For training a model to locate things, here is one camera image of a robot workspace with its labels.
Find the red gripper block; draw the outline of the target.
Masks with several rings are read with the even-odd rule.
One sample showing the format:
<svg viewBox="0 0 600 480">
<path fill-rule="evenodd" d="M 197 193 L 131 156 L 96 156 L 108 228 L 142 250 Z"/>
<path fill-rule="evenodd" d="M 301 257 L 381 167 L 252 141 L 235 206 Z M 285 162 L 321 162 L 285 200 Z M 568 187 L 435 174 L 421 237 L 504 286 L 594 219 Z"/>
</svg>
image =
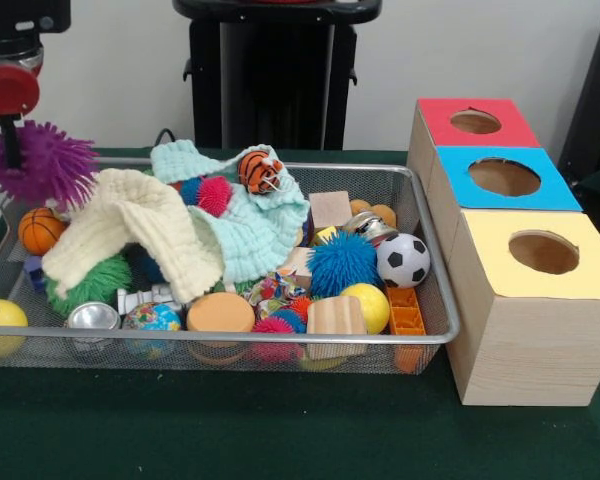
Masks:
<svg viewBox="0 0 600 480">
<path fill-rule="evenodd" d="M 22 165 L 16 122 L 39 102 L 38 76 L 43 62 L 42 57 L 0 59 L 0 129 L 9 169 Z"/>
</svg>

